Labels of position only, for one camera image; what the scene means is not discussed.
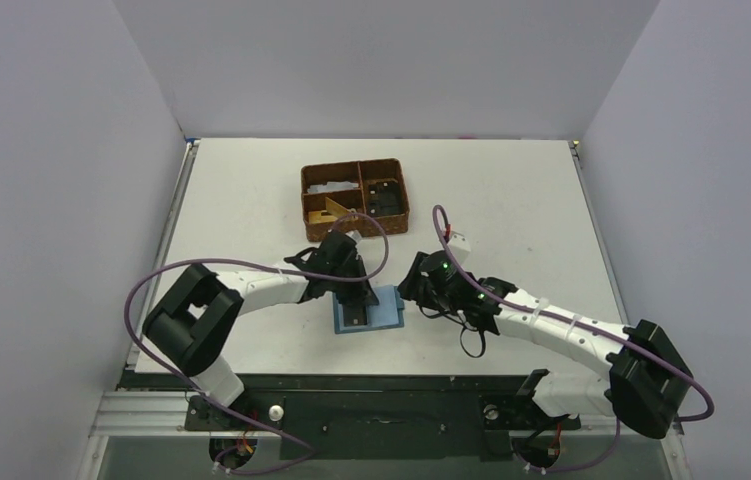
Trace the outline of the blue leather card holder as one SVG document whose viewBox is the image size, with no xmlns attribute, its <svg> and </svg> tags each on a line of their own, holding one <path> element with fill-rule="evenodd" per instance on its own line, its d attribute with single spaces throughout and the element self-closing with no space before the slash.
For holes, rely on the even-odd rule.
<svg viewBox="0 0 751 480">
<path fill-rule="evenodd" d="M 363 328 L 344 329 L 340 325 L 341 304 L 336 295 L 332 296 L 334 332 L 339 334 L 363 333 L 404 327 L 404 300 L 395 285 L 383 285 L 376 287 L 374 293 L 378 304 L 367 306 L 369 325 Z"/>
</svg>

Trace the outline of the silver cards in basket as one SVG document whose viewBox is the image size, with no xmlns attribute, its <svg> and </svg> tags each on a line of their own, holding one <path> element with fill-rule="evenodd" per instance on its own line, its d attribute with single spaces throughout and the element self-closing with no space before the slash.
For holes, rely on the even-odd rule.
<svg viewBox="0 0 751 480">
<path fill-rule="evenodd" d="M 359 183 L 356 181 L 327 181 L 322 184 L 313 184 L 307 187 L 308 194 L 330 193 L 346 190 L 359 189 Z"/>
</svg>

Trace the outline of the gold card in basket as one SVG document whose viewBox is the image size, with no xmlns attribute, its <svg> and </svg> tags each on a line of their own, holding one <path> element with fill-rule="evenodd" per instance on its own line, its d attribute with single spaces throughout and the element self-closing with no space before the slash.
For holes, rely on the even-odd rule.
<svg viewBox="0 0 751 480">
<path fill-rule="evenodd" d="M 316 210 L 308 213 L 307 221 L 309 224 L 331 224 L 336 221 L 336 217 L 327 210 Z"/>
</svg>

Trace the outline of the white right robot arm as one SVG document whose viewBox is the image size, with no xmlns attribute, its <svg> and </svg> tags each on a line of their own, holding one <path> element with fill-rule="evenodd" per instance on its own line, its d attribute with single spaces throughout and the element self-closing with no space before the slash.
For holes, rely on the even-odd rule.
<svg viewBox="0 0 751 480">
<path fill-rule="evenodd" d="M 444 251 L 416 255 L 398 287 L 423 309 L 461 314 L 480 334 L 539 345 L 586 367 L 589 379 L 545 373 L 531 393 L 548 417 L 603 415 L 652 439 L 666 436 L 692 373 L 666 332 L 583 317 L 496 277 L 461 273 Z"/>
</svg>

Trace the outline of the brown woven divided basket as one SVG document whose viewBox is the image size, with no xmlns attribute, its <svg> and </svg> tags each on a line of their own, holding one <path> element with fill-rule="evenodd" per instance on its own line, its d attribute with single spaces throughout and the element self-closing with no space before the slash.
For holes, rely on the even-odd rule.
<svg viewBox="0 0 751 480">
<path fill-rule="evenodd" d="M 371 217 L 366 209 L 366 187 L 369 183 L 382 180 L 397 181 L 405 202 L 405 213 L 398 216 Z M 409 231 L 410 201 L 407 192 L 404 172 L 401 162 L 396 158 L 354 160 L 338 163 L 306 165 L 300 171 L 301 206 L 305 235 L 310 242 L 320 242 L 326 236 L 334 223 L 309 224 L 307 215 L 310 211 L 324 210 L 325 198 L 332 198 L 346 207 L 354 208 L 356 213 L 362 213 L 379 223 L 373 226 L 369 220 L 355 218 L 341 224 L 343 231 L 358 230 L 364 237 L 373 237 L 384 230 L 388 235 L 404 234 Z M 307 187 L 322 184 L 327 181 L 356 181 L 360 188 L 330 193 L 308 194 Z"/>
</svg>

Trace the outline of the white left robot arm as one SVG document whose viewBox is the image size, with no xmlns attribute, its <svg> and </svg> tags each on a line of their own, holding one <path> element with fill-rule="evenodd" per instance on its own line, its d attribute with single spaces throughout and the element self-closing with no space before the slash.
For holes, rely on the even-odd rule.
<svg viewBox="0 0 751 480">
<path fill-rule="evenodd" d="M 379 303 L 366 278 L 357 231 L 333 230 L 317 247 L 262 270 L 217 274 L 199 262 L 187 267 L 142 324 L 149 340 L 174 367 L 220 405 L 245 391 L 222 357 L 236 319 L 276 305 L 301 304 L 330 292 L 354 308 Z"/>
</svg>

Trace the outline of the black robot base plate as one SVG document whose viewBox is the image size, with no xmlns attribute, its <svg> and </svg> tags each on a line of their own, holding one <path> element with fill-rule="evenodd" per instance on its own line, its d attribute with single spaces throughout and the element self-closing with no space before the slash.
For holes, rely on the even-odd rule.
<svg viewBox="0 0 751 480">
<path fill-rule="evenodd" d="M 272 443 L 283 460 L 428 460 L 511 457 L 521 439 L 544 448 L 579 418 L 549 417 L 532 401 L 529 375 L 245 374 L 232 409 L 290 434 L 284 440 L 219 411 L 171 374 L 126 371 L 127 390 L 175 391 L 187 408 L 180 427 L 208 433 L 209 453 L 230 467 L 254 466 Z"/>
</svg>

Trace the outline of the aluminium frame rail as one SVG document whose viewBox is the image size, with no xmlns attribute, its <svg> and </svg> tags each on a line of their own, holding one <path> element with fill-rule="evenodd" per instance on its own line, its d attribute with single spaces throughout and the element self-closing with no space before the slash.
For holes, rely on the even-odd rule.
<svg viewBox="0 0 751 480">
<path fill-rule="evenodd" d="M 219 425 L 210 414 L 201 416 L 190 406 L 194 394 L 183 391 L 115 391 L 102 396 L 90 430 L 92 437 L 233 437 L 242 432 L 230 423 Z M 353 413 L 342 411 L 334 419 L 317 423 L 318 433 L 339 427 L 406 427 L 430 425 L 445 433 L 451 425 L 428 410 L 420 414 Z"/>
</svg>

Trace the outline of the black items in basket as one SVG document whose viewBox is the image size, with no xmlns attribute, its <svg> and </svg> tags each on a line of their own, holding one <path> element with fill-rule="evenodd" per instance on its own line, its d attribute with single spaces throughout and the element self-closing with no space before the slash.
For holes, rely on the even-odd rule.
<svg viewBox="0 0 751 480">
<path fill-rule="evenodd" d="M 366 187 L 366 209 L 371 217 L 398 216 L 405 213 L 402 188 L 397 181 L 374 181 Z"/>
</svg>

